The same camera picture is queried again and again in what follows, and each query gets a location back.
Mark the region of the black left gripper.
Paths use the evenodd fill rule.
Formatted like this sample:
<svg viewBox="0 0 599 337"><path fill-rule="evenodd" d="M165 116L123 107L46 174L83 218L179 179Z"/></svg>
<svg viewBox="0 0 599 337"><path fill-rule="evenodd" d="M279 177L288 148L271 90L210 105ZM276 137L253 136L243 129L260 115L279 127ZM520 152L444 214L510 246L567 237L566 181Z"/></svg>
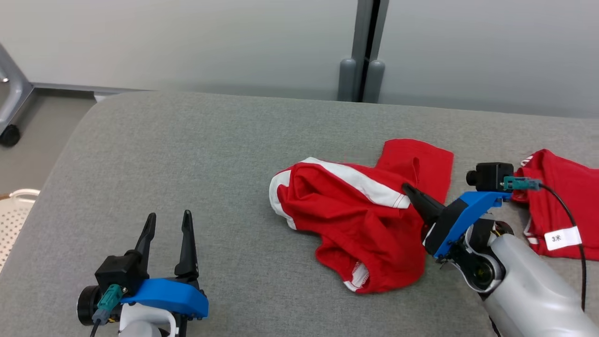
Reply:
<svg viewBox="0 0 599 337"><path fill-rule="evenodd" d="M156 229L156 213L150 213L146 219L143 230L133 250L137 268L147 268L150 246L154 239ZM193 230L192 213L184 211L182 221L182 245L179 262L174 269L176 277L198 277L197 248ZM205 316L178 316L178 337L188 336L188 326L191 322L206 319Z"/></svg>

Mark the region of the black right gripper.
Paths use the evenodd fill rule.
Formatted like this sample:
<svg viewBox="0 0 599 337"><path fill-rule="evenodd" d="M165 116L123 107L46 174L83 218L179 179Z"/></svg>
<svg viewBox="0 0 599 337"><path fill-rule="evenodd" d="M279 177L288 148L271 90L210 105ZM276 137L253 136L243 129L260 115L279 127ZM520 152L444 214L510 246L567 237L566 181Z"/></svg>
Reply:
<svg viewBox="0 0 599 337"><path fill-rule="evenodd" d="M468 224L464 218L467 204L462 200L455 200L445 207L409 183L403 183L402 190L424 224L430 225L424 233L425 251L432 257L447 254L453 243L467 231Z"/></svg>

